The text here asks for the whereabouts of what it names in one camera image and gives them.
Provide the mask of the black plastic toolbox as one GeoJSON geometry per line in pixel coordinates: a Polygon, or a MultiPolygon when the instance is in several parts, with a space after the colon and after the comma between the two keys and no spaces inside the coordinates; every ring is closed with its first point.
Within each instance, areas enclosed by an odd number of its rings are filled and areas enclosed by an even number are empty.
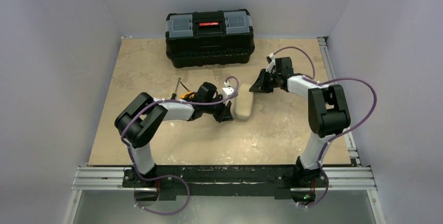
{"type": "Polygon", "coordinates": [[[175,68],[245,64],[255,50],[247,9],[168,14],[165,38],[175,68]]]}

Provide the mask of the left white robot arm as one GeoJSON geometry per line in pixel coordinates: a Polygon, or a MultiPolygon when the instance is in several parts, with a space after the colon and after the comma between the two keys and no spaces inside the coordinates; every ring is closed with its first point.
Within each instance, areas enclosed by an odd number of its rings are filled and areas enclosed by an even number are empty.
{"type": "Polygon", "coordinates": [[[211,115],[218,123],[232,121],[230,100],[236,95],[237,89],[228,81],[221,89],[204,82],[196,92],[189,92],[179,99],[175,95],[170,99],[157,99],[146,92],[140,93],[114,121],[134,170],[144,178],[156,176],[150,142],[162,122],[190,122],[204,114],[211,115]]]}

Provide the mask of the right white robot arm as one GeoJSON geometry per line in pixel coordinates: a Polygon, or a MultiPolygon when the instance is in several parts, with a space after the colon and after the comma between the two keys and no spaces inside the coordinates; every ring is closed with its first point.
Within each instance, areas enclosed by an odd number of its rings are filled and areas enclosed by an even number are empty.
{"type": "Polygon", "coordinates": [[[296,161],[296,169],[305,174],[318,172],[328,149],[328,139],[341,134],[351,124],[344,89],[340,85],[321,85],[295,73],[290,57],[276,58],[270,54],[266,59],[267,68],[260,71],[249,90],[272,93],[280,88],[307,99],[311,135],[296,161]]]}

